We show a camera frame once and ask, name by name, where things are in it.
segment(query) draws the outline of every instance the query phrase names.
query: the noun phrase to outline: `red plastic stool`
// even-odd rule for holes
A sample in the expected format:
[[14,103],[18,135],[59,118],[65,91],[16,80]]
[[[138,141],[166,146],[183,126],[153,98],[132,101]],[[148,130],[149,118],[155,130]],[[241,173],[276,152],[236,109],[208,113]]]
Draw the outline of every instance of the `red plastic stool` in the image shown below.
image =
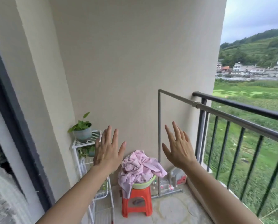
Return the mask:
[[[135,197],[143,198],[145,206],[130,208],[128,206],[129,200]],[[150,187],[145,189],[132,189],[129,199],[122,198],[122,216],[127,218],[130,212],[145,212],[146,216],[152,215],[152,196],[150,194]]]

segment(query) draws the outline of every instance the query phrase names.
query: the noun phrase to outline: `cloud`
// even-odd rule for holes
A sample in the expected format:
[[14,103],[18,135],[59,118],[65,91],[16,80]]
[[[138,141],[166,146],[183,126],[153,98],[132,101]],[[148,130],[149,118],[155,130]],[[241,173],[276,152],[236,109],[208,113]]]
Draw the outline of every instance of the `cloud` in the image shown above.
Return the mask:
[[278,28],[278,0],[227,0],[221,43]]

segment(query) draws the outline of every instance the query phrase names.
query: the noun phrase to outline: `plant pot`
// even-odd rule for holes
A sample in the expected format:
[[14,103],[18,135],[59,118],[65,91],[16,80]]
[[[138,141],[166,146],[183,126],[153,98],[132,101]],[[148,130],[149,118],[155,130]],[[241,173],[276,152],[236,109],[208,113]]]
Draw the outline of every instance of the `plant pot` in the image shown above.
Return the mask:
[[78,141],[87,142],[91,139],[91,127],[82,131],[74,131],[74,135]]

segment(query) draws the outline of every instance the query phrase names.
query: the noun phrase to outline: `plastic container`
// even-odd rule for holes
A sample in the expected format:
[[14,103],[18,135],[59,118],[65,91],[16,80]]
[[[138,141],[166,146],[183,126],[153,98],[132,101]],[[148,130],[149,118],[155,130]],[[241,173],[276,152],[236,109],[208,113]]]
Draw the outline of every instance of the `plastic container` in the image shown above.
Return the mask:
[[150,186],[150,184],[152,184],[152,182],[155,180],[156,176],[154,175],[151,180],[149,180],[148,182],[145,183],[134,183],[133,184],[133,189],[145,189],[147,187]]

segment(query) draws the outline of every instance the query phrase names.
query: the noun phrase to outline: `pink cloth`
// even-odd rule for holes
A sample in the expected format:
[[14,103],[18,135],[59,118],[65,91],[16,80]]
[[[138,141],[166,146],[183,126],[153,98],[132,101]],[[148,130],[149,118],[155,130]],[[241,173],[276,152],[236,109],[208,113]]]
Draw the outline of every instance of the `pink cloth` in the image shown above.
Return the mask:
[[156,175],[164,177],[167,172],[156,158],[149,158],[142,150],[136,150],[121,162],[118,174],[118,183],[121,186],[123,197],[130,198],[134,183],[145,183]]

